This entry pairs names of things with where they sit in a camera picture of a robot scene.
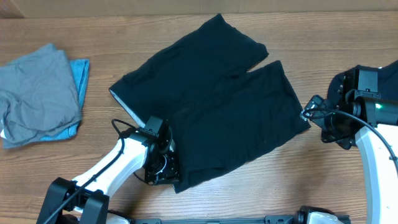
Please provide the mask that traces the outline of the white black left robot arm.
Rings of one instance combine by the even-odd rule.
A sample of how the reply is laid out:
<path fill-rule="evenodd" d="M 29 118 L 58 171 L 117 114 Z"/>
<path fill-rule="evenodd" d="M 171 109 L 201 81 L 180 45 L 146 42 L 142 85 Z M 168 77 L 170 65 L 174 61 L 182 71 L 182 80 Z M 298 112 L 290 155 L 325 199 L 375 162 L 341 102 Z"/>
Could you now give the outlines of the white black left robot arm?
<path fill-rule="evenodd" d="M 61 177 L 49 186 L 38 223 L 133 223 L 109 210 L 109 201 L 137 170 L 146 185 L 178 182 L 178 159 L 171 127 L 152 116 L 142 128 L 117 132 L 115 147 L 96 165 L 73 180 Z"/>

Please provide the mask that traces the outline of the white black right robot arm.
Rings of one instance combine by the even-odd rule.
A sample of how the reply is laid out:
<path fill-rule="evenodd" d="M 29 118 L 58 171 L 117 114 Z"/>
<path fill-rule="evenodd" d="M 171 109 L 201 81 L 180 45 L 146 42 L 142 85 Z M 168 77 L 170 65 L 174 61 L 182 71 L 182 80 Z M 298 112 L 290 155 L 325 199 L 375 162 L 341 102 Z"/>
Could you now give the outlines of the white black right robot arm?
<path fill-rule="evenodd" d="M 397 102 L 378 91 L 379 69 L 344 74 L 337 105 L 315 95 L 300 116 L 322 130 L 324 143 L 359 149 L 366 189 L 366 223 L 397 223 Z"/>

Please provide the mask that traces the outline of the black shorts with patterned waistband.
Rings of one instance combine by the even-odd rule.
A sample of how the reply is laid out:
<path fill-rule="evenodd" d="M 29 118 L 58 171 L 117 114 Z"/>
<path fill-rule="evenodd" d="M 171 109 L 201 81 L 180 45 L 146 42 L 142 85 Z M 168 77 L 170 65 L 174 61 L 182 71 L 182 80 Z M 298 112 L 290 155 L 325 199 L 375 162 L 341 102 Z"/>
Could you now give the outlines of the black shorts with patterned waistband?
<path fill-rule="evenodd" d="M 110 87 L 144 126 L 166 120 L 179 157 L 176 193 L 282 146 L 310 126 L 280 61 L 221 15 L 157 52 Z"/>

